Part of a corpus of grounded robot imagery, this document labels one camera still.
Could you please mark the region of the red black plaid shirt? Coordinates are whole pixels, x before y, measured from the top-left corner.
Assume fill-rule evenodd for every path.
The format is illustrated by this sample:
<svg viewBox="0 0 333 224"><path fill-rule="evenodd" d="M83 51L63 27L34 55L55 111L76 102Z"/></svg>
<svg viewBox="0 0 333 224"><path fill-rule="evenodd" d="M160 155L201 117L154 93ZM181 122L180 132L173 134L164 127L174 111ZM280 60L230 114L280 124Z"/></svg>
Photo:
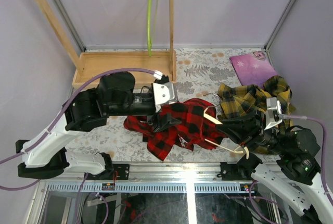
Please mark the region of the red black plaid shirt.
<svg viewBox="0 0 333 224"><path fill-rule="evenodd" d="M162 113L170 113L172 117L181 119L182 123L162 132L153 132L146 116L128 116L123 125L129 131L141 133L143 141L147 143L147 149L163 161L174 145L190 151L194 150L195 144L212 150L216 148L213 143L221 144L227 137L215 128L215 124L203 117L205 109L208 115L216 116L213 104L199 98L163 106Z"/></svg>

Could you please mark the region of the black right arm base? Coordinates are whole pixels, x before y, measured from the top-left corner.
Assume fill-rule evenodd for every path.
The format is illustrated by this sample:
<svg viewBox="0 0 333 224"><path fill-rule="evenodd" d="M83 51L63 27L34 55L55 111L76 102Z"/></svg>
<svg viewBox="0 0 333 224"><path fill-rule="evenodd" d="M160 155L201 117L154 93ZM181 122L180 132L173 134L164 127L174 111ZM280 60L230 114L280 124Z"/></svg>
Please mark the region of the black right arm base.
<svg viewBox="0 0 333 224"><path fill-rule="evenodd" d="M255 169L259 164L262 164L262 160L255 154L250 153L248 158L243 156L235 164L221 162L220 173L216 176L224 181L251 180L251 175L255 172Z"/></svg>

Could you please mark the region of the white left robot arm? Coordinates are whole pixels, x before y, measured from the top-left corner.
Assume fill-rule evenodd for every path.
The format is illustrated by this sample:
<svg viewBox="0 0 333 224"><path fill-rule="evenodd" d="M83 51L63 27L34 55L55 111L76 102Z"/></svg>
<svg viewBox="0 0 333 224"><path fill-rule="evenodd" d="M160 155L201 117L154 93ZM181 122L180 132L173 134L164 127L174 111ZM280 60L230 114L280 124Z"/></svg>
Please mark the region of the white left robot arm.
<svg viewBox="0 0 333 224"><path fill-rule="evenodd" d="M65 147L72 140L95 128L105 126L110 116L144 116L153 132L161 132L179 123L162 107L177 102L176 86L169 77L155 71L155 81L148 92L135 93L133 69L118 69L98 75L96 88L86 82L63 105L53 122L34 139L18 140L16 152L22 154L18 176L29 179L52 179L64 172L84 173L89 180L112 180L116 177L107 153L76 154Z"/></svg>

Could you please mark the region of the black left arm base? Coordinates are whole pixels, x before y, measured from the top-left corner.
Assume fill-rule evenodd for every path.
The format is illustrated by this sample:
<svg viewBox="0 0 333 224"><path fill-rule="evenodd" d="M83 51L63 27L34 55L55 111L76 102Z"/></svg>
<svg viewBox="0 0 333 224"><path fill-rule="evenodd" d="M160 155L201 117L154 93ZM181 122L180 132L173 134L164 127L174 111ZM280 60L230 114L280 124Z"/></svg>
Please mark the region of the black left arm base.
<svg viewBox="0 0 333 224"><path fill-rule="evenodd" d="M129 164L115 164L112 168L107 168L103 175L102 180L125 181L129 179L130 165Z"/></svg>

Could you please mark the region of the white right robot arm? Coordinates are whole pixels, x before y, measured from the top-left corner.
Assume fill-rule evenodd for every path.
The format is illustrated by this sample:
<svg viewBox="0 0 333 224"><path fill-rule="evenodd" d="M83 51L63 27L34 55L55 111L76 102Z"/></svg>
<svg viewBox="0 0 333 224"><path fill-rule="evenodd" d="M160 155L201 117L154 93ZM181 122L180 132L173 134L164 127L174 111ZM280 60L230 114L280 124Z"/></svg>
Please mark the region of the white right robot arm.
<svg viewBox="0 0 333 224"><path fill-rule="evenodd" d="M244 117L223 120L217 129L234 143L249 150L235 165L221 166L220 177L253 179L265 185L308 223L332 223L332 193L324 179L324 166L315 155L323 151L313 132L297 126L280 132L277 125L292 119L278 111L252 112ZM296 184L291 186L273 173L254 151L262 146L276 153L281 172Z"/></svg>

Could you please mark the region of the yellow black plaid shirt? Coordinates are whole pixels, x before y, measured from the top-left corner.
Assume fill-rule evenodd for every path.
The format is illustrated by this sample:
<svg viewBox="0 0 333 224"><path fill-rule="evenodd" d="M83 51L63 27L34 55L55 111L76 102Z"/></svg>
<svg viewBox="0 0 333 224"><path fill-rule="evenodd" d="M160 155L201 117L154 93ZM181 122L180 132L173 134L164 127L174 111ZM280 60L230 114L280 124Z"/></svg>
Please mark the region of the yellow black plaid shirt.
<svg viewBox="0 0 333 224"><path fill-rule="evenodd" d="M294 111L294 107L290 105L292 91L286 80L280 76L269 78L263 88L257 85L231 88L223 83L217 94L221 98L222 109L219 121L241 117L259 110L263 113L261 127L265 128L266 99L271 97L276 97L280 101L282 114L289 115ZM273 128L285 133L290 127L290 120L283 120Z"/></svg>

